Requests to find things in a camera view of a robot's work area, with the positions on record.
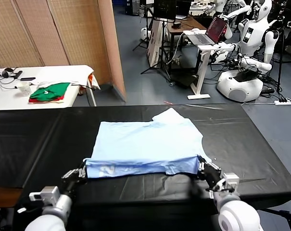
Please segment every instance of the mouse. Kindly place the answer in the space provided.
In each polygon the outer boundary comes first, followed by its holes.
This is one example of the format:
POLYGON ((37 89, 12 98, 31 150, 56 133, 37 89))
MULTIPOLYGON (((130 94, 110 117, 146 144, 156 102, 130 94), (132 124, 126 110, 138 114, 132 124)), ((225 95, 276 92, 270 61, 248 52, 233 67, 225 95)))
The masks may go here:
POLYGON ((200 29, 199 28, 194 28, 194 29, 192 29, 191 31, 193 31, 193 32, 198 32, 200 29))

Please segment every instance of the light blue t-shirt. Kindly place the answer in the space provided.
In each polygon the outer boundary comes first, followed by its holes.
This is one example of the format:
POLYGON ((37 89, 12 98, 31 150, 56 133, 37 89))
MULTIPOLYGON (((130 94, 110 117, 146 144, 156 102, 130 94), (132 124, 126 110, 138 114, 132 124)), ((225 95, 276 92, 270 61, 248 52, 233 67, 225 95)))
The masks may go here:
POLYGON ((89 178, 145 173, 198 172, 198 156, 211 162, 202 147, 202 134, 173 108, 151 122, 101 122, 91 158, 89 178))

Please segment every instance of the monitor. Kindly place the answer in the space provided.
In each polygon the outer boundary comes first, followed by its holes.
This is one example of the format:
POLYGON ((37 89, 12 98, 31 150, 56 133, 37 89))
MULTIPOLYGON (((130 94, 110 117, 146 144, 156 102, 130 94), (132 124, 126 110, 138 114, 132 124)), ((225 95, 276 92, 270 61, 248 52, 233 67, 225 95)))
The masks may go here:
POLYGON ((182 16, 188 16, 193 0, 177 0, 176 1, 176 14, 182 16))
POLYGON ((215 16, 209 25, 206 35, 214 42, 217 43, 220 39, 222 32, 227 28, 227 21, 215 16))
POLYGON ((154 18, 171 19, 176 18, 176 0, 155 0, 154 18))

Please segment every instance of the smartphone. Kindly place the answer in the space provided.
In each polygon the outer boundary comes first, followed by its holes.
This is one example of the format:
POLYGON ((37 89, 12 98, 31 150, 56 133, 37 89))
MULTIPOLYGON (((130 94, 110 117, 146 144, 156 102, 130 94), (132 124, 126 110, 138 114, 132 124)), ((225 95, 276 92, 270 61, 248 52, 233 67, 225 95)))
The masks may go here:
POLYGON ((20 81, 32 81, 36 79, 35 77, 29 77, 29 78, 21 78, 20 81))

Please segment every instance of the wooden partition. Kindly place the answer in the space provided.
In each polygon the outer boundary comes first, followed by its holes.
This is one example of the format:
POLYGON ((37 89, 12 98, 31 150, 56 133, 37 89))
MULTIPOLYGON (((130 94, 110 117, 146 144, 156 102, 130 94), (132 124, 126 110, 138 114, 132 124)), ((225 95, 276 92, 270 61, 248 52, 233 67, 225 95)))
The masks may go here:
POLYGON ((41 65, 14 4, 0 0, 0 67, 41 65))
POLYGON ((125 100, 111 0, 0 0, 0 68, 69 64, 125 100))

